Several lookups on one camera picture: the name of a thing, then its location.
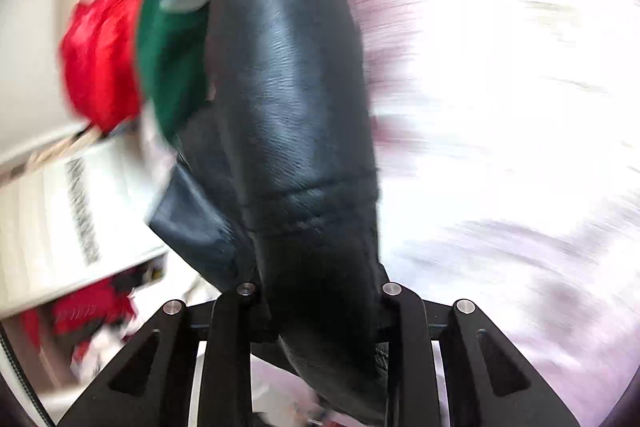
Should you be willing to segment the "black leather jacket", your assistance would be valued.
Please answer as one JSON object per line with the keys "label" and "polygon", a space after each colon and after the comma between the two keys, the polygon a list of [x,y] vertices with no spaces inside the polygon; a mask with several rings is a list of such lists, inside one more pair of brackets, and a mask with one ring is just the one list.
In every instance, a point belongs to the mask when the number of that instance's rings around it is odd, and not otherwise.
{"label": "black leather jacket", "polygon": [[266,351],[340,412],[383,424],[378,180],[347,0],[210,0],[215,90],[180,132],[151,230],[221,291],[262,288]]}

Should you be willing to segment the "white sliding wardrobe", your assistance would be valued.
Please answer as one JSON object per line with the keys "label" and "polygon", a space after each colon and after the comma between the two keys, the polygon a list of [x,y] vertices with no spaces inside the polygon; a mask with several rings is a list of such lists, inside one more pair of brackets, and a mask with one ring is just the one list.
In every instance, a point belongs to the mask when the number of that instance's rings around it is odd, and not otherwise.
{"label": "white sliding wardrobe", "polygon": [[78,3],[1,0],[1,313],[12,317],[163,256],[135,121],[73,108],[60,52]]}

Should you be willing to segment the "red folded quilt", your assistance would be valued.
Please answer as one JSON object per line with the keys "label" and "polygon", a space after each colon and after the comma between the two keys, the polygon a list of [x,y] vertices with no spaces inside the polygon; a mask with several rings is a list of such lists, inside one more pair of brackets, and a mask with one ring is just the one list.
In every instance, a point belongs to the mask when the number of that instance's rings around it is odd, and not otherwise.
{"label": "red folded quilt", "polygon": [[75,112],[104,133],[140,114],[134,36],[142,0],[82,0],[60,43]]}

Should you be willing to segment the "green folded garment white stripes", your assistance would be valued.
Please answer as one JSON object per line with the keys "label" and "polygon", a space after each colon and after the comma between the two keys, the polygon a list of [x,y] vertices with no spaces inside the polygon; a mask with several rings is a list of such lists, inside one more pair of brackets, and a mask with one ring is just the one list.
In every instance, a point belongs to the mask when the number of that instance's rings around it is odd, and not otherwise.
{"label": "green folded garment white stripes", "polygon": [[142,0],[137,70],[160,133],[171,145],[215,95],[204,66],[208,13],[209,0]]}

